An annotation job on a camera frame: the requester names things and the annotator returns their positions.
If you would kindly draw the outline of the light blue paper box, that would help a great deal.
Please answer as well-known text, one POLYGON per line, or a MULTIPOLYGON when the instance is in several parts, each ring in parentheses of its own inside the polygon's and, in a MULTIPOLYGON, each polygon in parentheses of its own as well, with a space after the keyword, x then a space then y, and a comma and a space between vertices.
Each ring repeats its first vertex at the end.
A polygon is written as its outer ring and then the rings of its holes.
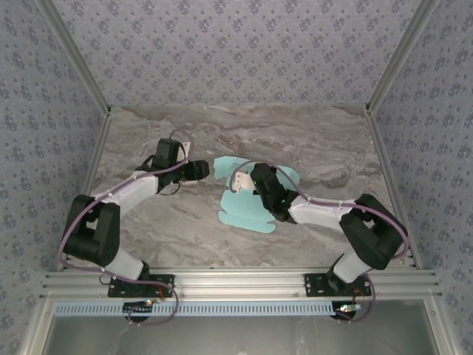
MULTIPOLYGON (((214 177, 226 179, 226 186, 230 186, 230 179, 234 170, 248 161, 248 159, 223 156, 214 161, 214 177)), ((263 234, 272 233, 276 229, 273 223, 275 217, 264 208, 258 195, 250 189, 241 188, 233 193, 230 189, 223 192, 218 212, 220 221, 229 226, 256 231, 263 234)))

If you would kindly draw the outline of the left small circuit board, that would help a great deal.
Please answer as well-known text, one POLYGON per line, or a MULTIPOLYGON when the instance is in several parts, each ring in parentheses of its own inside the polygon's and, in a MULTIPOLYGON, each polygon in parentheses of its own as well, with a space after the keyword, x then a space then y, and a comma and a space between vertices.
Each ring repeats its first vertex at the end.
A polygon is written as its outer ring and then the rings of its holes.
POLYGON ((122 306, 124 314, 149 314, 152 312, 154 303, 150 300, 125 302, 122 306))

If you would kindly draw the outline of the left aluminium table side rail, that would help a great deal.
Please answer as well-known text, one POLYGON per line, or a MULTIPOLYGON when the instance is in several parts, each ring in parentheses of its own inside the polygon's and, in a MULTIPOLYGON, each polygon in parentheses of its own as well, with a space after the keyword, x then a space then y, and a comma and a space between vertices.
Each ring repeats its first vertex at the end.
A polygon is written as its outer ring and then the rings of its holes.
MULTIPOLYGON (((110 112, 111 108, 108 108, 107 111, 105 111, 105 114, 103 116, 103 122, 101 124, 101 127, 98 132, 98 138, 95 144, 95 148, 93 149, 92 152, 92 158, 89 164, 89 168, 86 173, 86 177, 84 180, 84 185, 81 189, 82 192, 85 192, 89 194, 92 191, 92 184, 96 175, 96 172, 98 170, 98 165, 101 160, 101 155, 103 152, 104 144, 106 142, 106 138, 109 132, 109 127, 110 127, 110 112)), ((90 203, 89 205, 84 206, 82 209, 78 210, 78 213, 76 216, 72 219, 71 223, 69 224, 68 228, 64 232, 64 236, 61 239, 60 245, 58 247, 57 251, 57 258, 58 258, 58 270, 59 271, 65 271, 65 270, 74 270, 74 271, 82 271, 82 272, 92 272, 92 273, 100 273, 101 272, 101 267, 93 267, 93 266, 77 266, 68 263, 67 261, 67 253, 64 253, 64 248, 69 242, 69 239, 72 236, 72 233, 74 230, 79 227, 81 220, 88 214, 88 212, 93 209, 100 201, 96 200, 95 202, 90 203)))

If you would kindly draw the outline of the aluminium mounting rail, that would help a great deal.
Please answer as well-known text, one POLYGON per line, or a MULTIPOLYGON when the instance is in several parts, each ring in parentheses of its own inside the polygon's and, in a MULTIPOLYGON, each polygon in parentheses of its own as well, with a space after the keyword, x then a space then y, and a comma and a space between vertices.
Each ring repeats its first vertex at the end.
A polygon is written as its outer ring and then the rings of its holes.
MULTIPOLYGON (((184 300, 299 300, 305 297, 304 275, 324 273, 322 268, 156 268, 173 274, 174 288, 184 300)), ((56 300, 99 300, 108 288, 99 275, 86 272, 51 272, 41 297, 56 300)), ((376 296, 381 300, 416 300, 439 297, 443 290, 434 271, 394 267, 372 271, 376 296)))

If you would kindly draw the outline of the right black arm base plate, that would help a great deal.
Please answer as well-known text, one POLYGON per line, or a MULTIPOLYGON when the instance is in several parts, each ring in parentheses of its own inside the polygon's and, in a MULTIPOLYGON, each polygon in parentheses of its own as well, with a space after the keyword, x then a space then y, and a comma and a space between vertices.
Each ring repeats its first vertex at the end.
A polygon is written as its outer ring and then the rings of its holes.
POLYGON ((305 274, 304 289, 307 297, 353 297, 371 296, 372 289, 365 276, 346 283, 333 273, 305 274))

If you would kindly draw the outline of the left slanted aluminium frame post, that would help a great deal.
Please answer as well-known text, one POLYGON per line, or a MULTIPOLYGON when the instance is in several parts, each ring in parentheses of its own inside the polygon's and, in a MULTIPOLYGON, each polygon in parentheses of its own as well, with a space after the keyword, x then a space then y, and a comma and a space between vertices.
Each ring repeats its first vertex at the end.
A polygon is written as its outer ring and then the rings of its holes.
POLYGON ((109 114, 109 105, 95 80, 92 72, 87 66, 85 58, 82 56, 75 43, 67 24, 62 19, 52 0, 35 0, 39 10, 46 19, 51 31, 67 54, 67 57, 84 84, 87 92, 91 96, 97 108, 103 115, 109 114))

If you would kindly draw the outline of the slanted aluminium frame post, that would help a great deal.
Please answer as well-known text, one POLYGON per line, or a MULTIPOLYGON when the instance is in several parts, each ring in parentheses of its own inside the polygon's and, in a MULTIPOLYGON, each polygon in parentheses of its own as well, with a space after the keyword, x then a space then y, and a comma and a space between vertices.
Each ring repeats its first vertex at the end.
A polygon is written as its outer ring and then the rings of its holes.
POLYGON ((369 115, 374 116, 379 109, 439 2, 440 0, 419 0, 367 102, 366 108, 369 115))
POLYGON ((109 114, 109 105, 95 80, 92 72, 87 66, 85 58, 82 56, 75 43, 67 24, 62 19, 52 0, 35 0, 39 10, 46 19, 51 31, 67 54, 67 57, 84 84, 87 92, 91 96, 97 108, 103 115, 109 114))

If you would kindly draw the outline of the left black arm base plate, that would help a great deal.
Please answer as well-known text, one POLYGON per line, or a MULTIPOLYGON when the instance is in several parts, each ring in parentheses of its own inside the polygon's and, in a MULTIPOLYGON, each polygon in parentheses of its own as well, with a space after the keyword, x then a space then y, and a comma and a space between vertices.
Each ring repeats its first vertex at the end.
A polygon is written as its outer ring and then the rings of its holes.
MULTIPOLYGON (((151 281, 165 283, 170 287, 174 287, 173 274, 150 274, 151 281)), ((109 285, 108 297, 111 298, 172 298, 172 292, 161 285, 139 285, 134 283, 125 283, 121 280, 112 280, 109 285)))

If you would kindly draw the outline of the right slanted aluminium frame post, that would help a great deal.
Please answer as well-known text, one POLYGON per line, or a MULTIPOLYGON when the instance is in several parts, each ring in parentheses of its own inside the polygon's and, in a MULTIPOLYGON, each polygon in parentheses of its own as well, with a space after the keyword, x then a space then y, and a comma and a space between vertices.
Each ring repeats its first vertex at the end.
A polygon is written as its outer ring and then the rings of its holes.
POLYGON ((367 102, 366 108, 369 115, 374 116, 379 109, 439 2, 440 0, 419 0, 367 102))

